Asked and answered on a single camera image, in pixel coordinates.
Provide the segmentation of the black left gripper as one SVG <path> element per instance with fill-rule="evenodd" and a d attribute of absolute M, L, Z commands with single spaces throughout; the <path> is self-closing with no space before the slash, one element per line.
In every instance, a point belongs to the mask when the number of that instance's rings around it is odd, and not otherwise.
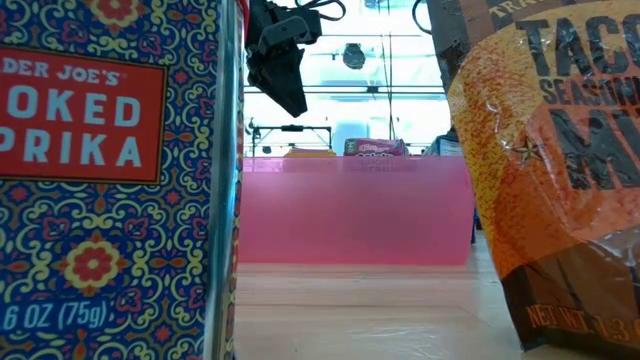
<path fill-rule="evenodd" d="M 247 81 L 263 86 L 263 92 L 293 118 L 305 113 L 307 102 L 300 73 L 304 54 L 297 47 L 272 54 L 264 66 L 263 54 L 273 47 L 312 45 L 322 35 L 320 12 L 308 6 L 293 8 L 271 0 L 249 0 L 245 38 Z"/>

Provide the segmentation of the yellow Corn Pops box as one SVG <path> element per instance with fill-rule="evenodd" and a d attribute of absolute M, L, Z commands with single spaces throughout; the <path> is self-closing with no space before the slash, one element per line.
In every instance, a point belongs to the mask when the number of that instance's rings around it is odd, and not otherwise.
<path fill-rule="evenodd" d="M 291 148 L 285 157 L 292 158 L 324 158 L 324 157 L 336 157 L 336 153 L 330 149 L 303 149 L 303 148 Z"/>

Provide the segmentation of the purple Raisin Bran box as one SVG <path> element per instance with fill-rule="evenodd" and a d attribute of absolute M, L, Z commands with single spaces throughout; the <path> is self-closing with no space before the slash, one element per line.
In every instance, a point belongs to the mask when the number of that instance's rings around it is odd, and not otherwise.
<path fill-rule="evenodd" d="M 345 156 L 406 156 L 409 151 L 403 140 L 350 138 L 344 143 Z"/>

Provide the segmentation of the pink translucent plastic bin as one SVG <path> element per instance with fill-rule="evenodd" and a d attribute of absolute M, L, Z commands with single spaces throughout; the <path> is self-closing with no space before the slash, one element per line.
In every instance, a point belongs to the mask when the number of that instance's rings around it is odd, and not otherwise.
<path fill-rule="evenodd" d="M 460 156 L 250 158 L 244 263 L 462 265 L 474 197 Z"/>

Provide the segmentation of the blue Frosted Flakes box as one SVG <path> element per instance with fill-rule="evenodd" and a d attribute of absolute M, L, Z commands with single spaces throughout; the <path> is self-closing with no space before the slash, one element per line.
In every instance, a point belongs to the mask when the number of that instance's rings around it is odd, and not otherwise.
<path fill-rule="evenodd" d="M 462 156 L 462 148 L 454 126 L 445 134 L 439 135 L 425 148 L 423 156 Z"/>

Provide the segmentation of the smoked paprika tin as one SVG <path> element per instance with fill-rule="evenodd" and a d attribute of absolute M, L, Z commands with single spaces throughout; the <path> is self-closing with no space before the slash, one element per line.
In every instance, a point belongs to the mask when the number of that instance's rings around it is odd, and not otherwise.
<path fill-rule="evenodd" d="M 237 360 L 248 0 L 0 0 L 0 360 Z"/>

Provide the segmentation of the taco seasoning packet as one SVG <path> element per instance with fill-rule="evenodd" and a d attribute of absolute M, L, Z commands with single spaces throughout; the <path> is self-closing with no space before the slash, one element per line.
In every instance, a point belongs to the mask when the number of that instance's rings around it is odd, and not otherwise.
<path fill-rule="evenodd" d="M 427 0 L 524 349 L 640 360 L 640 0 Z"/>

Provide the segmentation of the black overhead bar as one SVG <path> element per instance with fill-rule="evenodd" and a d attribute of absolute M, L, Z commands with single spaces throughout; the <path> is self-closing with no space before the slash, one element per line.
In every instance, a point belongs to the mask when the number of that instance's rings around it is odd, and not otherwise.
<path fill-rule="evenodd" d="M 336 94 L 336 95 L 360 95 L 360 94 L 392 94 L 392 95 L 445 95 L 446 92 L 441 86 L 429 85 L 429 86 L 382 86 L 382 85 L 367 85 L 367 86 L 304 86 L 296 88 L 293 93 L 303 94 Z"/>

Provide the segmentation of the round black ceiling fixture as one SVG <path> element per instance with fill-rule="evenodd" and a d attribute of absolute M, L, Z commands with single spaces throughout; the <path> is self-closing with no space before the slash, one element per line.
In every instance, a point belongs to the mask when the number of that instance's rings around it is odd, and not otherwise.
<path fill-rule="evenodd" d="M 360 43 L 347 43 L 342 53 L 342 61 L 352 70 L 361 70 L 366 62 L 366 56 Z"/>

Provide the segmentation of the black background frame stand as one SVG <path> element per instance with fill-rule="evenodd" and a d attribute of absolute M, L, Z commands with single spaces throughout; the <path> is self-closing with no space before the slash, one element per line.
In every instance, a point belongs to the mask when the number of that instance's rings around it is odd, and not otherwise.
<path fill-rule="evenodd" d="M 312 126 L 297 124 L 261 126 L 256 125 L 254 123 L 254 118 L 251 117 L 249 124 L 244 128 L 245 134 L 250 136 L 249 154 L 251 155 L 251 157 L 256 156 L 256 150 L 258 148 L 261 148 L 263 154 L 271 154 L 273 145 L 262 145 L 262 141 L 265 140 L 274 131 L 294 134 L 310 131 L 326 148 L 328 148 L 329 150 L 333 150 L 333 129 L 331 126 Z"/>

